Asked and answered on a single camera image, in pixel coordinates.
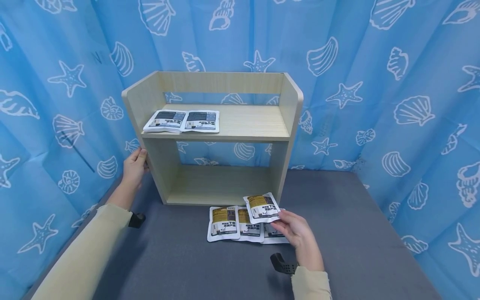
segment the gray mat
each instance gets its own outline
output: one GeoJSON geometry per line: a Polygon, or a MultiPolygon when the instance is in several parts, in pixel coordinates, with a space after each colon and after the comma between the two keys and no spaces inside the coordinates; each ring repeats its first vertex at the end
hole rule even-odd
{"type": "MultiPolygon", "coordinates": [[[[208,207],[162,205],[151,179],[109,262],[95,299],[293,299],[290,278],[273,270],[290,245],[208,243],[208,207]]],[[[335,300],[441,299],[355,174],[290,170],[281,207],[307,219],[335,300]]]]}

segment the bottom shelf compartment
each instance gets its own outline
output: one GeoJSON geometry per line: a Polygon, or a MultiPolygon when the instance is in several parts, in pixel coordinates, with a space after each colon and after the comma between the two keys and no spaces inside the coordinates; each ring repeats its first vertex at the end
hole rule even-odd
{"type": "Polygon", "coordinates": [[[181,165],[166,203],[245,206],[244,196],[267,192],[276,196],[269,168],[181,165]]]}

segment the black clamp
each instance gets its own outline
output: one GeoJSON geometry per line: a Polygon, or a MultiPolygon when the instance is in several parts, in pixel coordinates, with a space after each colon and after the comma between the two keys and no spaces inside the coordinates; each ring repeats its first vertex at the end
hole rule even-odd
{"type": "Polygon", "coordinates": [[[146,217],[144,214],[132,213],[132,217],[130,218],[128,227],[140,228],[142,224],[145,222],[145,219],[146,217]]]}
{"type": "Polygon", "coordinates": [[[270,256],[270,261],[272,262],[273,268],[275,271],[280,273],[285,273],[288,275],[295,274],[298,264],[286,264],[283,260],[283,257],[280,253],[275,253],[270,256]]]}

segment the beige sleeve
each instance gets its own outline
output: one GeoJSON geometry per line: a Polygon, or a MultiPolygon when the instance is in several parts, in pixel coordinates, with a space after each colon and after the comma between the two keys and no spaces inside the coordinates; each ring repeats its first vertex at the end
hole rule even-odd
{"type": "Polygon", "coordinates": [[[309,271],[298,266],[292,276],[295,300],[331,300],[332,293],[326,272],[309,271]]]}
{"type": "Polygon", "coordinates": [[[32,300],[91,300],[131,216],[131,212],[113,204],[100,207],[55,263],[32,300]]]}

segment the sealed pouch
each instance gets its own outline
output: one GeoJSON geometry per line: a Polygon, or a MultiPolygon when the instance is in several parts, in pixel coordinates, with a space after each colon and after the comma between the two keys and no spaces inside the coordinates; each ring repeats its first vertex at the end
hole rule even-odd
{"type": "Polygon", "coordinates": [[[289,244],[287,238],[276,231],[269,223],[264,223],[264,241],[262,244],[289,244]]]}
{"type": "Polygon", "coordinates": [[[278,217],[278,204],[272,193],[268,192],[264,195],[243,197],[247,203],[248,214],[250,215],[250,223],[271,223],[280,219],[278,217]]]}
{"type": "Polygon", "coordinates": [[[264,225],[250,223],[248,209],[246,207],[238,207],[240,238],[238,241],[251,241],[261,243],[264,241],[264,225]]]}
{"type": "Polygon", "coordinates": [[[237,206],[211,207],[207,241],[237,240],[240,238],[237,206]]]}

